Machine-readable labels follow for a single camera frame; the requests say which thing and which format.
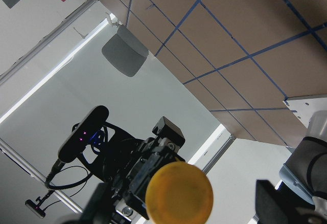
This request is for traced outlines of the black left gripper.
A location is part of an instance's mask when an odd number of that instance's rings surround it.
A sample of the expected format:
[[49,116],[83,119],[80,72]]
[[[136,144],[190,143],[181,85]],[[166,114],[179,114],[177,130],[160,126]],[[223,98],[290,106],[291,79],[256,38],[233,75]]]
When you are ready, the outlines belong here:
[[179,145],[169,138],[125,139],[112,149],[103,166],[115,201],[144,201],[153,175],[164,165],[179,160]]

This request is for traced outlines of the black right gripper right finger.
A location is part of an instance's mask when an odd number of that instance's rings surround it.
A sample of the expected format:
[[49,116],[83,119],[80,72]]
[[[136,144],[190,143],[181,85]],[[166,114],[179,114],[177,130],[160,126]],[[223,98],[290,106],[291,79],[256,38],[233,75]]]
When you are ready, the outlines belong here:
[[256,181],[255,211],[259,218],[258,223],[306,223],[268,180]]

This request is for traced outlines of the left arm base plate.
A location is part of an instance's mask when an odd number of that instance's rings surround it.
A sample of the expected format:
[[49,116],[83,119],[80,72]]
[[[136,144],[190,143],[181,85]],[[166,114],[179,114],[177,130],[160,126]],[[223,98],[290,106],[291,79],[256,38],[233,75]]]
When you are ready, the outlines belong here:
[[319,125],[326,124],[326,94],[290,97],[284,103],[306,128],[311,118]]

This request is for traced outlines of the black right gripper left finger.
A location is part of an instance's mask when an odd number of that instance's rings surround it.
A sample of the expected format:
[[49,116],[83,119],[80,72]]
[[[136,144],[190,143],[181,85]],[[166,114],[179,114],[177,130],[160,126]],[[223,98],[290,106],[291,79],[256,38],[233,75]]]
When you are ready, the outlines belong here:
[[114,212],[110,183],[99,183],[77,223],[109,223]]

